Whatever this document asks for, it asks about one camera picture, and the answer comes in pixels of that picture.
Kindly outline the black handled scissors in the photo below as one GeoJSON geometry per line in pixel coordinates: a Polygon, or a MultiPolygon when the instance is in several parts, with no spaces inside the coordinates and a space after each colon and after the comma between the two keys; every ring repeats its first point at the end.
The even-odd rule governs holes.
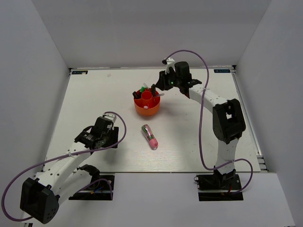
{"type": "Polygon", "coordinates": [[[151,93],[152,93],[153,97],[156,96],[156,86],[155,86],[155,84],[152,84],[152,86],[151,86],[151,93]]]}

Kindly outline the yellow highlighter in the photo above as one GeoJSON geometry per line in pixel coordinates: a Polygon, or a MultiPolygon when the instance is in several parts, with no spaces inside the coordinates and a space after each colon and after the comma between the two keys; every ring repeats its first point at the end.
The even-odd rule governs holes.
{"type": "Polygon", "coordinates": [[[133,93],[134,99],[140,99],[141,98],[141,93],[139,91],[134,91],[133,93]]]}

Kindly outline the pink capped marker case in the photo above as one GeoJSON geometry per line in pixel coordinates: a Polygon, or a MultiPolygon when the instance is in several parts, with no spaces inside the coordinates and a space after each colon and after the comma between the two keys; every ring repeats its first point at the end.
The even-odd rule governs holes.
{"type": "Polygon", "coordinates": [[[149,125],[145,124],[141,127],[142,133],[144,137],[147,139],[149,146],[151,147],[152,150],[156,150],[158,148],[158,141],[155,138],[151,128],[149,125]]]}

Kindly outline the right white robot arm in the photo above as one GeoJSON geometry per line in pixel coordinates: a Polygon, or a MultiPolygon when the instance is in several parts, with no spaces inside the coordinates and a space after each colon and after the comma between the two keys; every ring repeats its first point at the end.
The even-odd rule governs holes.
{"type": "Polygon", "coordinates": [[[177,87],[191,100],[201,104],[212,114],[212,127],[218,140],[217,161],[213,167],[214,184],[226,188],[235,176],[235,151],[246,130],[239,100],[226,99],[211,90],[198,79],[193,79],[186,61],[163,60],[166,69],[160,72],[156,88],[167,91],[177,87]]]}

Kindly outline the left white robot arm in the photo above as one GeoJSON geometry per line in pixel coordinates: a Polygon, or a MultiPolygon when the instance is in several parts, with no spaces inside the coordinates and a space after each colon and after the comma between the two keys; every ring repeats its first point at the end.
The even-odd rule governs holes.
{"type": "Polygon", "coordinates": [[[117,148],[119,128],[114,126],[116,115],[106,113],[98,117],[93,126],[85,128],[67,151],[67,157],[57,160],[52,167],[36,179],[23,182],[20,208],[42,224],[49,223],[59,206],[77,192],[110,186],[100,182],[100,171],[83,162],[92,150],[117,148]]]}

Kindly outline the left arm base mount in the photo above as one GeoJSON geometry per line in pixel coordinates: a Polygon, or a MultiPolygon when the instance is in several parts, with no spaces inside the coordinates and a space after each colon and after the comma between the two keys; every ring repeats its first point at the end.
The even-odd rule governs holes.
{"type": "Polygon", "coordinates": [[[92,165],[78,167],[80,173],[89,174],[89,186],[69,197],[70,201],[112,201],[114,196],[114,174],[103,174],[92,165]]]}

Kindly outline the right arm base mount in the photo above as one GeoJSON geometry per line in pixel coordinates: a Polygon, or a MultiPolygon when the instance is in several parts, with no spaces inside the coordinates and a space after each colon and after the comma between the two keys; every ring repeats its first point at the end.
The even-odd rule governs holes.
{"type": "Polygon", "coordinates": [[[196,175],[194,181],[197,184],[199,201],[243,201],[239,175],[220,183],[215,175],[196,175]]]}

